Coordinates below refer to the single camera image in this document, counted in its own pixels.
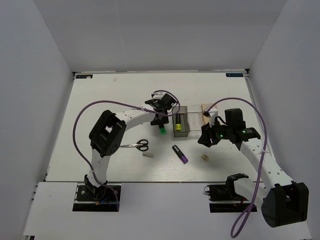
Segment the black handled scissors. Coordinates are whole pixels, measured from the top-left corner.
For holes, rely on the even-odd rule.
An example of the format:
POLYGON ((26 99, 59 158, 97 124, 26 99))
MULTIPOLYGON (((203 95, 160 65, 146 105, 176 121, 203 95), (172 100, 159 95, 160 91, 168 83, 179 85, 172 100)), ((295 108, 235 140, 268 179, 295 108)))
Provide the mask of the black handled scissors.
POLYGON ((136 143, 121 145, 121 148, 136 148, 141 152, 149 150, 149 141, 147 139, 140 139, 136 143))

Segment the yellow highlighter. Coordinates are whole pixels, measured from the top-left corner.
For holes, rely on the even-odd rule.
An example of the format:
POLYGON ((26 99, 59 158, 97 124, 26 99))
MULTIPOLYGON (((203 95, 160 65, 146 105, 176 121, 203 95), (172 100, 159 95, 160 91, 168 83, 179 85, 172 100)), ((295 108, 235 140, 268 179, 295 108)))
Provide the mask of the yellow highlighter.
POLYGON ((175 130, 177 132, 180 132, 182 130, 181 115, 179 113, 175 115, 175 130))

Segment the grey eraser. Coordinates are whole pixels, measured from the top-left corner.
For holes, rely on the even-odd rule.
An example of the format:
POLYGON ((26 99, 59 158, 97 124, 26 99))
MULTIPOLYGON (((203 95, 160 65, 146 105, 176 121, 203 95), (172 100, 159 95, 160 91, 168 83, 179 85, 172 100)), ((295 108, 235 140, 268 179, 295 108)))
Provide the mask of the grey eraser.
POLYGON ((153 158, 153 157, 154 157, 154 154, 153 154, 153 153, 147 152, 147 151, 144 151, 144 152, 142 153, 142 155, 143 155, 144 157, 148 157, 148 158, 153 158))

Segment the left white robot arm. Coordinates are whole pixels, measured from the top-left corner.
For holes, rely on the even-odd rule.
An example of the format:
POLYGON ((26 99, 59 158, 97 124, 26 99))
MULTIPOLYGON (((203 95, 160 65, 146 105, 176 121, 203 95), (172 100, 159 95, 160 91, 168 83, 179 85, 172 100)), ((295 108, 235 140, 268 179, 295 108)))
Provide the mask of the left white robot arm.
POLYGON ((90 171, 84 176, 84 184, 88 193, 99 200, 105 196, 106 190, 113 189, 107 186, 107 169, 111 156, 120 148, 126 131, 144 123, 164 125, 169 123, 169 112, 174 107, 180 107, 179 100, 166 90, 156 90, 151 94, 151 99, 141 106, 133 106, 110 100, 99 100, 85 106, 78 114, 73 126, 72 140, 76 141, 76 126, 81 114, 89 107, 110 103, 130 108, 127 111, 114 113, 105 110, 89 133, 91 160, 88 160, 76 146, 79 155, 88 163, 90 171))

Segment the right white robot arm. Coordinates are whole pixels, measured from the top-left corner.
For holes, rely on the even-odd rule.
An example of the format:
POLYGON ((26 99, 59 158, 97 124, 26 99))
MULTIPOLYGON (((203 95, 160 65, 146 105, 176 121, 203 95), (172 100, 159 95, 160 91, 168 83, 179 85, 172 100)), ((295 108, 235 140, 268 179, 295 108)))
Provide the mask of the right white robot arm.
POLYGON ((206 109, 209 122, 201 127, 198 143, 206 147, 229 140, 249 160, 264 186, 260 186, 254 204, 266 223, 280 227, 304 222, 308 215, 309 189, 295 182, 263 149, 264 142, 253 127, 247 127, 239 108, 225 110, 225 122, 220 123, 217 109, 206 109))

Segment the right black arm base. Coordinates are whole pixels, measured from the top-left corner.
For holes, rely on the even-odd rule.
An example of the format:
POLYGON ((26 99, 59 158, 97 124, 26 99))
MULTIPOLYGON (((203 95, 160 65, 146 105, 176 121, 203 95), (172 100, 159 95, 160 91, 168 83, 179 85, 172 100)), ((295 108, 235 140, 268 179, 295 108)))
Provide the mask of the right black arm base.
POLYGON ((209 184, 204 193, 209 196, 211 213, 241 213, 252 200, 255 183, 244 173, 227 177, 223 184, 209 184))

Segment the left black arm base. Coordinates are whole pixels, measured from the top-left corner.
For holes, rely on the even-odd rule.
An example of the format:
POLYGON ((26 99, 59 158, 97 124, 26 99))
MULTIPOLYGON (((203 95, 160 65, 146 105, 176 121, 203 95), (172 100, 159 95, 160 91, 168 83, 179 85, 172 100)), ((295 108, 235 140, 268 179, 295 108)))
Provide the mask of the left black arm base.
POLYGON ((116 197, 111 189, 95 196, 84 184, 78 185, 72 207, 73 212, 118 212, 116 197))

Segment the small tan eraser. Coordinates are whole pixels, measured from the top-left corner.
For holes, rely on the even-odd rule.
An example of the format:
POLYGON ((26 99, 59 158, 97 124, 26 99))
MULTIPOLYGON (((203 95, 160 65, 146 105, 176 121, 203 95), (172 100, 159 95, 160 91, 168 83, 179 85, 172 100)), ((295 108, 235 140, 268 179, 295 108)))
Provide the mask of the small tan eraser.
POLYGON ((203 155, 201 156, 201 158, 202 158, 203 160, 205 160, 205 161, 208 161, 208 160, 209 160, 209 157, 208 157, 206 154, 203 154, 203 155))

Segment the green highlighter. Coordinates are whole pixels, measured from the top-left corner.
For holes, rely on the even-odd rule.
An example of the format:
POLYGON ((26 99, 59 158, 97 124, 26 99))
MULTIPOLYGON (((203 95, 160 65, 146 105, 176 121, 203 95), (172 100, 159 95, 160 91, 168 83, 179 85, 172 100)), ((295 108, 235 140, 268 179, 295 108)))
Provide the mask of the green highlighter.
POLYGON ((165 135, 166 134, 166 129, 165 129, 165 126, 163 124, 159 125, 159 130, 160 130, 161 135, 165 135))

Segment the purple highlighter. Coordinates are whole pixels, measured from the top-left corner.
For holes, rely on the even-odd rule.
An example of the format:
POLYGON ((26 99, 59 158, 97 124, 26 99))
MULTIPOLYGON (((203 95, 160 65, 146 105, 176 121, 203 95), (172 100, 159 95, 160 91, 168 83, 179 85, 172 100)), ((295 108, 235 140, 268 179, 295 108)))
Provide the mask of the purple highlighter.
POLYGON ((178 148, 177 145, 172 146, 172 150, 177 155, 177 157, 181 160, 183 164, 186 164, 189 160, 185 156, 185 154, 178 148))

